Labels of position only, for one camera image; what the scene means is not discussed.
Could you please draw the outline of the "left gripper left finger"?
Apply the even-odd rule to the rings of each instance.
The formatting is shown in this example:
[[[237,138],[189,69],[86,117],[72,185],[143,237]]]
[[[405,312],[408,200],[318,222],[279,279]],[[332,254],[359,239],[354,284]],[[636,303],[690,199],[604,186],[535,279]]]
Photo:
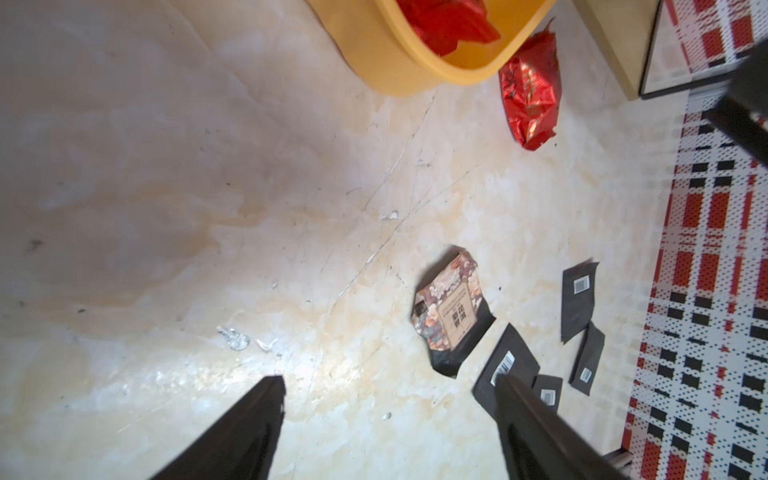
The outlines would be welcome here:
[[[285,417],[285,381],[259,381],[156,479],[266,479]]]

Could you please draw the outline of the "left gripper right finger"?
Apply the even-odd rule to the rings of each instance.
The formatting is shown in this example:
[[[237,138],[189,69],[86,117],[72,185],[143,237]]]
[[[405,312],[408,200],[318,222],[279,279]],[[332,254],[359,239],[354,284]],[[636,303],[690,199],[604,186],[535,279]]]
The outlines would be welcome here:
[[[623,479],[517,377],[496,380],[496,423],[511,479]]]

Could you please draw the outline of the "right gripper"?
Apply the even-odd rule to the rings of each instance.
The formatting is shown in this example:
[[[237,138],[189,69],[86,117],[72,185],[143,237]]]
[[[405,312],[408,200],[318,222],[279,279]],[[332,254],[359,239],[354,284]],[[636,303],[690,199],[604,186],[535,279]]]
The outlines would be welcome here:
[[[767,167],[767,130],[752,115],[767,119],[767,39],[730,77],[724,96],[703,118]]]

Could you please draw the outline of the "floral black tea bag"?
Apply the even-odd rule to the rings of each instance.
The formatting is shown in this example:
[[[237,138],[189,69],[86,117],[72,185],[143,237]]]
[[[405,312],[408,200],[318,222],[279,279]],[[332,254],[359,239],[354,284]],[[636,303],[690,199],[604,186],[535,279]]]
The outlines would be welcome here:
[[[411,312],[411,324],[426,344],[433,370],[456,377],[495,320],[477,262],[468,250],[448,247],[421,277]]]

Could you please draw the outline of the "red tea bag top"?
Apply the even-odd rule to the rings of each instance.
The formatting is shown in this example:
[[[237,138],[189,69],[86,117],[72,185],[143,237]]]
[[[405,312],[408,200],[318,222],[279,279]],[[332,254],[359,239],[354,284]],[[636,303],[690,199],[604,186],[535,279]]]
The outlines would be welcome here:
[[[510,132],[535,151],[555,136],[562,81],[556,35],[550,27],[528,38],[499,71],[501,99]]]

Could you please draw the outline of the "red tea bag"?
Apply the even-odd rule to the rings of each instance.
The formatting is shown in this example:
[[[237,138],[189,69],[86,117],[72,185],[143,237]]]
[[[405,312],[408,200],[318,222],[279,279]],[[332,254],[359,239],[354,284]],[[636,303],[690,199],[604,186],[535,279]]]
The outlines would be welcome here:
[[[411,28],[440,57],[460,42],[490,44],[501,38],[480,0],[401,0],[397,2]]]
[[[556,35],[550,27],[528,38],[499,71],[501,99],[510,132],[535,151],[555,136],[562,81]]]

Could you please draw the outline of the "yellow plastic storage box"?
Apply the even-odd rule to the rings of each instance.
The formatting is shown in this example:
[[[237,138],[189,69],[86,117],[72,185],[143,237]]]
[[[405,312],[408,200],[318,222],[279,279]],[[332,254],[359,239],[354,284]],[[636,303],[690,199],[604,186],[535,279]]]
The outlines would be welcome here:
[[[410,97],[441,84],[470,86],[494,76],[554,6],[552,1],[488,1],[501,39],[461,43],[436,55],[413,31],[395,1],[310,1],[308,5],[351,70],[370,88]]]

